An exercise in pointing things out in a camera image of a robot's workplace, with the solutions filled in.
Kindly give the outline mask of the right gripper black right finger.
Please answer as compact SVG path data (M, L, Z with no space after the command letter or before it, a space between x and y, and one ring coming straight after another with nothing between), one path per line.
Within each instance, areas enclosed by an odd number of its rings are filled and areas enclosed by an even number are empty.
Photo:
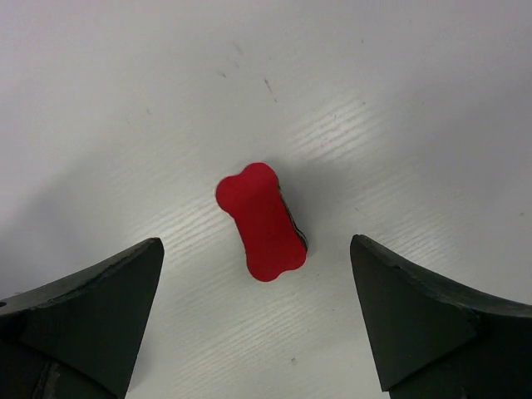
M482 293L367 236L352 273L377 375L391 398L529 398L531 307Z

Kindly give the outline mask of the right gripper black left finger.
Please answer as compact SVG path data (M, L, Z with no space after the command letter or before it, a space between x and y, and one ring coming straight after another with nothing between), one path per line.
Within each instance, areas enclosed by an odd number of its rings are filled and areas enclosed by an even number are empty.
M160 239L146 239L2 299L1 396L125 397L164 254Z

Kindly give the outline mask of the red whiteboard eraser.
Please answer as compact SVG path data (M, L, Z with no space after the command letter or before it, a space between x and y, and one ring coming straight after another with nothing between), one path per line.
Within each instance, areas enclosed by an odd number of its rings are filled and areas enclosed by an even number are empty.
M282 273L301 268L308 243L297 227L281 193L278 176L263 162L245 166L223 178L214 196L235 222L249 273L271 282Z

